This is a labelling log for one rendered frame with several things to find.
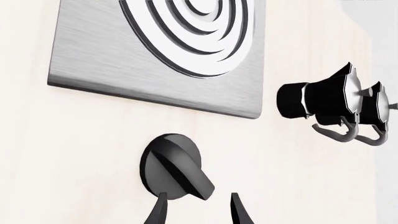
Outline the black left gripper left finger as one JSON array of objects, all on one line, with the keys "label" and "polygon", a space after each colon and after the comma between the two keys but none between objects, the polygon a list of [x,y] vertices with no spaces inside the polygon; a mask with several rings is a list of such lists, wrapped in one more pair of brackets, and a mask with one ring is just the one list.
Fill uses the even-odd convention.
[{"label": "black left gripper left finger", "polygon": [[167,218],[167,209],[167,193],[162,192],[159,194],[158,199],[144,224],[165,224]]}]

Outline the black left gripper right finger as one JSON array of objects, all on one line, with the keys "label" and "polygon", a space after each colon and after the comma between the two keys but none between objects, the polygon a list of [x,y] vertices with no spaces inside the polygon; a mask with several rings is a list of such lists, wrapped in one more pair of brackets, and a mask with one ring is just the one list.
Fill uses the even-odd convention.
[{"label": "black left gripper right finger", "polygon": [[236,192],[231,194],[230,210],[233,224],[254,224]]}]

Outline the round black stove knob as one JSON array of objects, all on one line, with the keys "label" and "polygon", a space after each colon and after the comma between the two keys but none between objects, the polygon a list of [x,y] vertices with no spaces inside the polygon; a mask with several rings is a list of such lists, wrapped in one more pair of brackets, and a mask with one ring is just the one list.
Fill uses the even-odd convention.
[{"label": "round black stove knob", "polygon": [[169,200],[188,194],[207,200],[215,190],[202,171],[197,145],[182,134],[153,139],[141,156],[139,173],[148,192],[156,197],[165,193]]}]

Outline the flat stove plate with rings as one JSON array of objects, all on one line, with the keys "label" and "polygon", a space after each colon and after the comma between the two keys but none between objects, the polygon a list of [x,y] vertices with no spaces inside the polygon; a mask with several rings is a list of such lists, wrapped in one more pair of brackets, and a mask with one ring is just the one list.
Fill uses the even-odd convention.
[{"label": "flat stove plate with rings", "polygon": [[48,84],[256,119],[266,0],[60,0]]}]

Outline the black moka pot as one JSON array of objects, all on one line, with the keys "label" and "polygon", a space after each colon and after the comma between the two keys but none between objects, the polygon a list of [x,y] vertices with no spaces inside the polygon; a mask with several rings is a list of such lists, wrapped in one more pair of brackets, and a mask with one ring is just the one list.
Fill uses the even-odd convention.
[{"label": "black moka pot", "polygon": [[[313,124],[312,128],[319,134],[339,142],[348,142],[355,139],[370,146],[383,145],[388,139],[389,111],[398,110],[398,103],[389,104],[385,87],[381,82],[377,82],[371,87],[371,89],[373,91],[373,95],[365,96],[363,98],[360,113],[349,115],[347,117],[316,115],[317,123]],[[348,131],[346,134],[342,135],[333,130],[321,128],[318,126],[319,124],[324,126],[344,124],[348,128]],[[371,139],[366,136],[359,135],[358,132],[360,124],[371,125],[379,135],[379,138]]]},{"label": "black moka pot", "polygon": [[321,128],[329,125],[318,121],[312,128],[328,138],[339,142],[354,139],[359,132],[359,114],[363,96],[361,83],[352,63],[347,63],[331,77],[313,83],[287,83],[277,91],[277,109],[288,119],[315,116],[334,117],[338,124],[348,127],[346,134]]}]

